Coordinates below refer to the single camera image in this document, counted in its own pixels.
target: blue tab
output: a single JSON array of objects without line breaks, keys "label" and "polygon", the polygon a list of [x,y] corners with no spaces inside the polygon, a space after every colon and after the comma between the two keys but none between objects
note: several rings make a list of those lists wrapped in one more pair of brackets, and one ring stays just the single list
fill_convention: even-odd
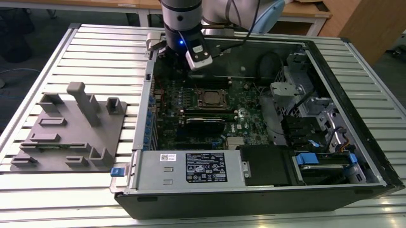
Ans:
[{"label": "blue tab", "polygon": [[307,164],[317,164],[317,157],[315,153],[300,153],[296,155],[296,162],[297,165],[307,165]]},{"label": "blue tab", "polygon": [[355,154],[349,154],[349,161],[351,161],[351,164],[355,164],[355,163],[357,163],[357,159],[356,159],[356,157],[355,157]]},{"label": "blue tab", "polygon": [[124,168],[112,168],[109,175],[110,177],[124,177],[124,172],[125,172]]},{"label": "blue tab", "polygon": [[309,141],[309,143],[312,144],[313,147],[319,147],[319,144],[315,141],[312,141],[312,140],[307,140],[307,141]]}]

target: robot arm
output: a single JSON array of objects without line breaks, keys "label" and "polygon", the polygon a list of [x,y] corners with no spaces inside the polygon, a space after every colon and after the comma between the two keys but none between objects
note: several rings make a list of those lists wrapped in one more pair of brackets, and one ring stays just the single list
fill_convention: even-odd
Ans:
[{"label": "robot arm", "polygon": [[[201,34],[201,18],[206,24],[235,23],[253,33],[264,34],[281,14],[284,0],[160,0],[168,47],[185,56],[190,70],[212,63]],[[253,19],[256,6],[257,16]]]}]

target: power supply label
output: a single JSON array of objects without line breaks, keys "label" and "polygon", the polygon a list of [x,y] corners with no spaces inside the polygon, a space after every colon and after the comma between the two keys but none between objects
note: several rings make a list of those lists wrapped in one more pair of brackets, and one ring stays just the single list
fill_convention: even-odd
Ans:
[{"label": "power supply label", "polygon": [[224,153],[186,153],[185,181],[188,183],[227,182]]}]

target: slotted metal surface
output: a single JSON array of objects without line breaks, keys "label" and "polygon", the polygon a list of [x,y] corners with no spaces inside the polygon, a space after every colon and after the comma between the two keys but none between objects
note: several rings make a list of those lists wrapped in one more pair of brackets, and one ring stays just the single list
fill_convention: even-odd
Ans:
[{"label": "slotted metal surface", "polygon": [[[41,108],[34,103],[44,92],[62,93],[70,81],[82,81],[97,100],[117,96],[129,104],[120,135],[116,164],[128,162],[137,120],[146,58],[144,41],[152,28],[81,25],[69,29],[50,58],[37,90],[12,120],[0,153],[0,171],[9,171],[10,159],[29,134]],[[336,38],[269,35],[308,39],[316,44],[343,89],[373,134],[385,156],[406,183],[404,109],[356,54],[351,44]],[[117,180],[124,186],[125,179]],[[332,212],[202,219],[133,220],[109,193],[108,173],[0,175],[0,227],[105,227],[145,225],[162,227],[368,227],[406,226],[406,190],[380,199],[359,201]]]}]

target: wooden cabinet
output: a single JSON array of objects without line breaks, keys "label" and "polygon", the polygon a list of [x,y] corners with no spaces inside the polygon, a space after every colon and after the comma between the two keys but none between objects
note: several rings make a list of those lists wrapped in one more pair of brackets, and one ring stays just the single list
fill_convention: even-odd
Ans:
[{"label": "wooden cabinet", "polygon": [[319,36],[348,38],[372,65],[406,29],[406,0],[323,0],[332,17]]}]

